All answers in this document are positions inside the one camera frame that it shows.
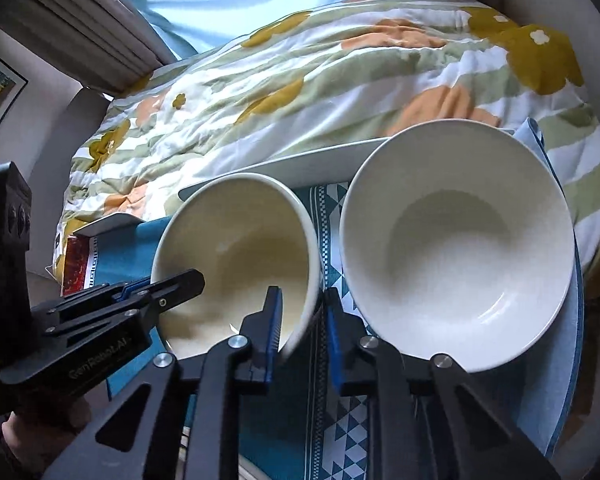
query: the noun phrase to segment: striped bedding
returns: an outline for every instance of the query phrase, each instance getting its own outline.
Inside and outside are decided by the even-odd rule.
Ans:
[[[285,155],[435,118],[538,120],[584,269],[600,257],[600,123],[568,38],[473,0],[351,0],[163,67],[112,101],[72,160],[58,223],[173,214],[178,191]]]

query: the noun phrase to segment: metal screw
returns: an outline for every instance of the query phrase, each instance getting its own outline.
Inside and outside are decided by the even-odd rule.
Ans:
[[[360,338],[360,346],[362,348],[378,348],[379,343],[378,338],[372,335],[365,335]]]
[[[166,368],[171,363],[173,363],[173,355],[169,354],[168,352],[162,352],[154,357],[154,365],[156,365],[158,368]]]
[[[229,346],[231,348],[242,348],[248,342],[249,342],[249,340],[247,338],[245,338],[245,336],[240,335],[240,334],[231,336],[228,341]]]
[[[433,364],[438,368],[449,368],[454,360],[446,354],[437,354],[433,356]]]

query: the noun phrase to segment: white bowl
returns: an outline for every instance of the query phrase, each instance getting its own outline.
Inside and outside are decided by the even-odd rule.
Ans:
[[[207,352],[262,309],[267,287],[282,289],[280,357],[309,327],[322,272],[314,226],[293,192],[268,176],[219,178],[194,193],[160,238],[151,281],[195,268],[202,294],[160,316],[158,330],[178,358]]]
[[[467,371],[528,349],[560,310],[574,261],[564,196],[509,134],[418,124],[356,174],[342,208],[344,275],[360,312],[403,354]]]

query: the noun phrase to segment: white flower center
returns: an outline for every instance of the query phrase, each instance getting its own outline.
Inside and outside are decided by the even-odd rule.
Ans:
[[[549,37],[544,33],[544,30],[539,28],[538,30],[534,30],[529,34],[531,39],[538,45],[542,45],[544,43],[548,43]]]

